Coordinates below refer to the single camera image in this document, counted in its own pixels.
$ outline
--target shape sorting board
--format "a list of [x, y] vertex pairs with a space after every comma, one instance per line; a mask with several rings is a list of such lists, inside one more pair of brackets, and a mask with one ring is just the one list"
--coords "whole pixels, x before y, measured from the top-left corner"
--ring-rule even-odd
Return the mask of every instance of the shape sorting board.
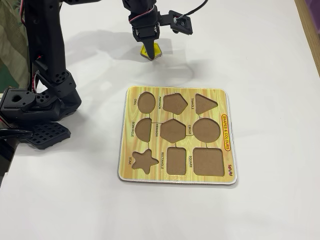
[[213, 88], [129, 88], [118, 174], [132, 182], [234, 184], [227, 94]]

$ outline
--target screw hole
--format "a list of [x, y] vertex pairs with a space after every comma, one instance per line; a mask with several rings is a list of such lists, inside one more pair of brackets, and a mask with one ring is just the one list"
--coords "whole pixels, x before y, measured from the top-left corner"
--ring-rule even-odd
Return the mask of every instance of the screw hole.
[[16, 102], [19, 102], [22, 98], [19, 96], [19, 95], [15, 95], [13, 96], [12, 98], [12, 102], [16, 103]]

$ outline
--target white tabletop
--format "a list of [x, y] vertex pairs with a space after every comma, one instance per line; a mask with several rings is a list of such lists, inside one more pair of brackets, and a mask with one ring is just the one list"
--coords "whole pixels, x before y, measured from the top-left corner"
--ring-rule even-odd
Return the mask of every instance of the white tabletop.
[[[201, 0], [159, 0], [162, 14]], [[61, 10], [67, 69], [82, 105], [71, 138], [20, 144], [0, 188], [4, 240], [319, 239], [320, 78], [293, 0], [210, 0], [193, 35], [162, 27], [163, 56], [139, 55], [120, 0]], [[132, 85], [221, 88], [238, 181], [127, 183], [117, 168]]]

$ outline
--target square cutout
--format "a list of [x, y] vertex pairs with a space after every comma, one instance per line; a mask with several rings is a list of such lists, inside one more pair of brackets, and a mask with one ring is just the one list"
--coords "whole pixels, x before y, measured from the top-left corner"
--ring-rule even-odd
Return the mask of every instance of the square cutout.
[[195, 148], [193, 150], [193, 171], [199, 176], [225, 175], [224, 157], [219, 148]]

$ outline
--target hexagon cutout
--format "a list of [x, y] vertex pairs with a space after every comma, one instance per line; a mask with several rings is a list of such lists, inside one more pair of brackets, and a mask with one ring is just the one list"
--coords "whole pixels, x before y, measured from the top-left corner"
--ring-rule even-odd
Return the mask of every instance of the hexagon cutout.
[[188, 106], [187, 101], [180, 93], [165, 95], [163, 97], [163, 110], [180, 115]]
[[161, 124], [160, 137], [174, 144], [186, 137], [186, 126], [175, 120], [171, 119]]

